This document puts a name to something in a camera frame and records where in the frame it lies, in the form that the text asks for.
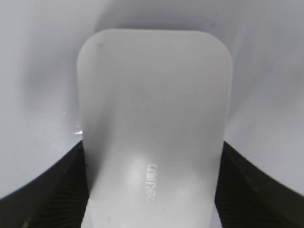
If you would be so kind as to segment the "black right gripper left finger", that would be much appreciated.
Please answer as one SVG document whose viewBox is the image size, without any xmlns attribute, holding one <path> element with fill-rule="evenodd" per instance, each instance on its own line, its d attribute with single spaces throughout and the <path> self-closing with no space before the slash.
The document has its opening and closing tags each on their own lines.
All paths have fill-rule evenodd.
<svg viewBox="0 0 304 228">
<path fill-rule="evenodd" d="M 79 228 L 89 191 L 83 143 L 51 168 L 0 200 L 2 228 Z"/>
</svg>

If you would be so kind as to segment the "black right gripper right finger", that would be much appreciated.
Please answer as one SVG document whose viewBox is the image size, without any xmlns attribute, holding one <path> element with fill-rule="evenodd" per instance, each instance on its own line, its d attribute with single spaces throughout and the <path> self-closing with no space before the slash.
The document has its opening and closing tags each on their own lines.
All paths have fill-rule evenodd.
<svg viewBox="0 0 304 228">
<path fill-rule="evenodd" d="M 215 205 L 224 228 L 302 228 L 304 197 L 223 144 Z"/>
</svg>

